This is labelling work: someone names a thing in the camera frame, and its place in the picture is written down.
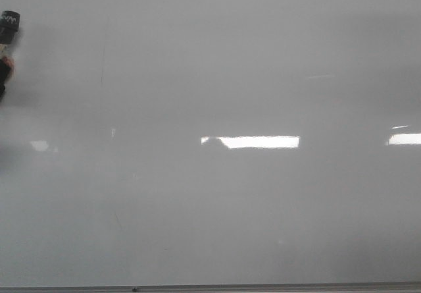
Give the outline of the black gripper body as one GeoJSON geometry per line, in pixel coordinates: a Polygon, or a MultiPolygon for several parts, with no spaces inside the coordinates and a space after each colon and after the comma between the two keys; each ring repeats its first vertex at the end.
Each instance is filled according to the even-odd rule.
{"type": "Polygon", "coordinates": [[[20,14],[15,11],[3,11],[1,13],[1,44],[11,44],[20,26],[20,14]]]}

